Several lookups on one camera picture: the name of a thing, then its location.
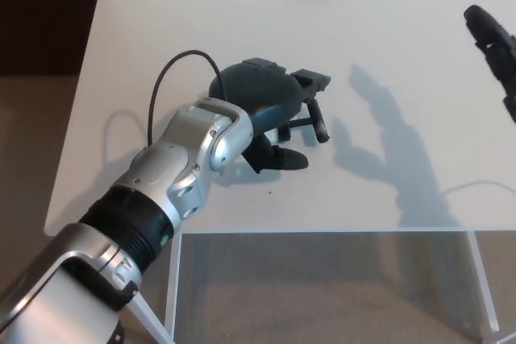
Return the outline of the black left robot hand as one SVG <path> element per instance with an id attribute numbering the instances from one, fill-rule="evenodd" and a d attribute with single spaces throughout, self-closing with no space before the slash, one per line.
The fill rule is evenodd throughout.
<path id="1" fill-rule="evenodd" d="M 328 75 L 304 68 L 288 73 L 275 62 L 255 57 L 225 68 L 221 78 L 211 82 L 209 96 L 247 112 L 253 138 L 242 157 L 255 173 L 296 171 L 309 166 L 307 157 L 274 145 L 266 134 L 274 131 L 277 141 L 284 143 L 291 139 L 292 129 L 311 126 L 317 141 L 327 142 L 330 136 L 316 96 L 330 83 Z"/>

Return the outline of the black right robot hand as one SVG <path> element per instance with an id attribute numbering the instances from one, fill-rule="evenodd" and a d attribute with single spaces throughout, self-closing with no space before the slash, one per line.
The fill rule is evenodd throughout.
<path id="1" fill-rule="evenodd" d="M 478 5 L 469 6 L 464 11 L 464 19 L 475 45 L 505 90 L 502 101 L 515 122 L 515 36 Z"/>

